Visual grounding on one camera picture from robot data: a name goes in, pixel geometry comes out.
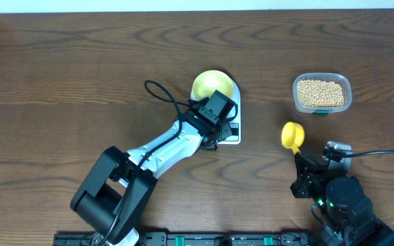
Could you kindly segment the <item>soybeans in container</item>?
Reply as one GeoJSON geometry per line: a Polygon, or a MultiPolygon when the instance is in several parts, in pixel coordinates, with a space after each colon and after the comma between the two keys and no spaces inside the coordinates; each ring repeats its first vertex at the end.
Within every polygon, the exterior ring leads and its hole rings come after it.
{"type": "Polygon", "coordinates": [[[307,107],[342,107],[343,88],[333,81],[301,80],[297,84],[299,101],[307,107]]]}

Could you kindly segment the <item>white digital kitchen scale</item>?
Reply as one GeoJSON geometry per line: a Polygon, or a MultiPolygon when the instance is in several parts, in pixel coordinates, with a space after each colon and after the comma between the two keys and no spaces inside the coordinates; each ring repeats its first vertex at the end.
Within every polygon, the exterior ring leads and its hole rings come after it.
{"type": "MultiPolygon", "coordinates": [[[[226,116],[227,123],[230,124],[232,129],[232,135],[228,137],[226,140],[221,141],[219,144],[230,144],[230,145],[237,145],[241,142],[241,94],[236,82],[232,79],[234,85],[234,92],[232,95],[231,100],[236,104],[226,116]]],[[[201,101],[204,99],[210,99],[209,97],[204,97],[200,100],[194,101],[201,101]]]]}

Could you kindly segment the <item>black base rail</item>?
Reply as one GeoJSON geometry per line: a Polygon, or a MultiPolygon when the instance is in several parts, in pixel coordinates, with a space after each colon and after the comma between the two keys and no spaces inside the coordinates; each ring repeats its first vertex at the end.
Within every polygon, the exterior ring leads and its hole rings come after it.
{"type": "Polygon", "coordinates": [[[307,246],[309,235],[300,232],[271,234],[171,234],[147,232],[136,245],[145,246],[307,246]]]}

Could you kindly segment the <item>green tape label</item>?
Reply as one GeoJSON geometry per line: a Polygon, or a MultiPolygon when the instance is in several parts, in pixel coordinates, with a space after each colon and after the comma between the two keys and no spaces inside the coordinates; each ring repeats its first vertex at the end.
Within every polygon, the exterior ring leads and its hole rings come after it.
{"type": "Polygon", "coordinates": [[[319,115],[319,116],[322,116],[322,117],[327,117],[327,116],[329,115],[328,112],[315,112],[315,113],[313,113],[313,114],[319,115]]]}

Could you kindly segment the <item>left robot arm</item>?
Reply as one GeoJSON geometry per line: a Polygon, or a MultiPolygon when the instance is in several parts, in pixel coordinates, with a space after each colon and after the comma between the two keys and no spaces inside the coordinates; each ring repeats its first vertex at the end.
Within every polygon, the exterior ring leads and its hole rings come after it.
{"type": "Polygon", "coordinates": [[[97,245],[135,245],[135,227],[157,185],[173,165],[202,149],[216,150],[239,133],[241,99],[216,90],[190,100],[173,125],[139,148],[106,149],[74,194],[70,208],[97,232],[97,245]]]}

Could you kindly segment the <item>yellow measuring scoop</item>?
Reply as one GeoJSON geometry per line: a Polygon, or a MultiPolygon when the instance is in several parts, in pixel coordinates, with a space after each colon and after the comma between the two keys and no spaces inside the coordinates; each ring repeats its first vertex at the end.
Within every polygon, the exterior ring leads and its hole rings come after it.
{"type": "Polygon", "coordinates": [[[281,143],[284,148],[297,154],[300,152],[300,146],[303,144],[304,138],[304,128],[300,124],[288,122],[284,125],[281,133],[281,143]]]}

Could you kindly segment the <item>yellow plastic bowl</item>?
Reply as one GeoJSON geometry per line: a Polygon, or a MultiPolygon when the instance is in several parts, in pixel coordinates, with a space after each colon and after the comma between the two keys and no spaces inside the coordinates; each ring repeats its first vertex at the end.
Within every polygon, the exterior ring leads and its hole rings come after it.
{"type": "Polygon", "coordinates": [[[199,74],[192,85],[192,99],[200,100],[211,97],[215,91],[232,98],[234,85],[232,79],[219,70],[208,70],[199,74]]]}

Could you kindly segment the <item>clear plastic container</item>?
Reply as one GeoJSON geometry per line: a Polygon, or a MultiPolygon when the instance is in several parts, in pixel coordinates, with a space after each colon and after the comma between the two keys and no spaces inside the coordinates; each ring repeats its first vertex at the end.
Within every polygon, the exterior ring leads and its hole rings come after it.
{"type": "Polygon", "coordinates": [[[302,113],[338,113],[352,104],[349,80],[337,73],[301,74],[293,82],[295,107],[302,113]]]}

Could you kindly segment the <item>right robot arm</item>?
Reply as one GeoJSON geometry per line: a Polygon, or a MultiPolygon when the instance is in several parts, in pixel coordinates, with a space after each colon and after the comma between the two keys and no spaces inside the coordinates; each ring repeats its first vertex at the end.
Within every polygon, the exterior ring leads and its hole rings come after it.
{"type": "Polygon", "coordinates": [[[294,162],[291,192],[314,201],[311,212],[323,225],[310,236],[310,245],[394,245],[394,230],[374,215],[359,180],[347,176],[351,158],[330,157],[324,165],[297,153],[294,162]]]}

